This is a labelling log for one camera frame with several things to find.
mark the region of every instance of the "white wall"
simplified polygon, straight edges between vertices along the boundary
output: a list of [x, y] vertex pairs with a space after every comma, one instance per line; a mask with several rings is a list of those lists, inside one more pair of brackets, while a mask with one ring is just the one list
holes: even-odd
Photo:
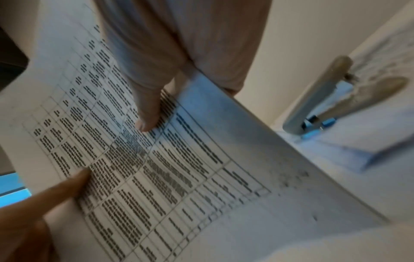
[[409, 0], [273, 0], [244, 89], [236, 96], [271, 124], [338, 55], [349, 54]]

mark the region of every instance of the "paper document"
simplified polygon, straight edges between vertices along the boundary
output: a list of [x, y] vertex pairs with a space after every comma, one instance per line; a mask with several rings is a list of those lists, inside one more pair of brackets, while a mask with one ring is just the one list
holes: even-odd
[[[47, 216], [63, 261], [249, 262], [384, 223], [190, 64], [184, 92], [162, 92], [158, 127], [137, 131], [128, 83], [93, 10], [79, 9], [57, 84], [37, 106], [16, 102], [0, 136], [35, 192], [78, 167], [93, 171], [79, 208], [69, 202]], [[1, 110], [18, 93], [40, 92], [30, 80], [36, 63]]]

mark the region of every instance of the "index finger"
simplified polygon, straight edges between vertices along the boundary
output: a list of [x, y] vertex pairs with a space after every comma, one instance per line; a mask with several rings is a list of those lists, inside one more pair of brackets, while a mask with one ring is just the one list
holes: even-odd
[[21, 226], [37, 221], [63, 201], [77, 196], [90, 177], [91, 170], [85, 168], [56, 186], [0, 209], [0, 225], [13, 224]]

